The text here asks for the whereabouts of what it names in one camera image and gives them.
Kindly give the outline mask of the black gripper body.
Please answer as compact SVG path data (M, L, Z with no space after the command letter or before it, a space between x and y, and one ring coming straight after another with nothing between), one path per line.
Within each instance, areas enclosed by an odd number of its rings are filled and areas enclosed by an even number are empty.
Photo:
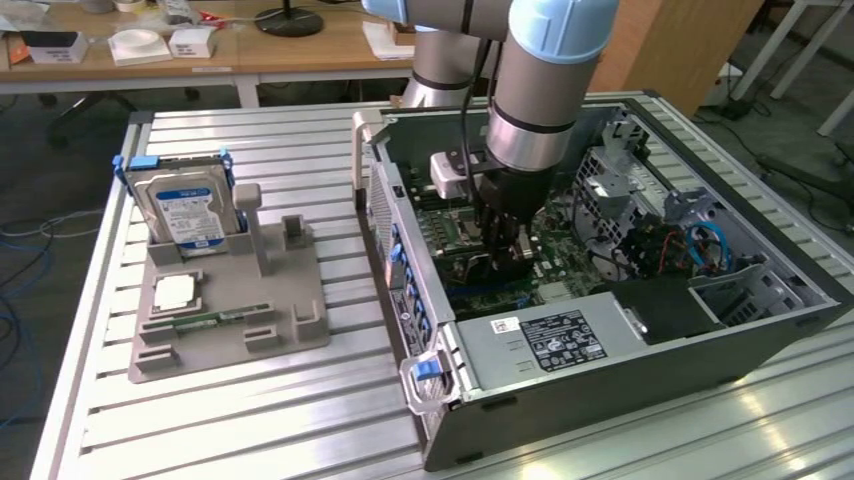
M529 223L544 206L551 187L551 170L523 172L509 168L485 172L478 186L484 205L519 223Z

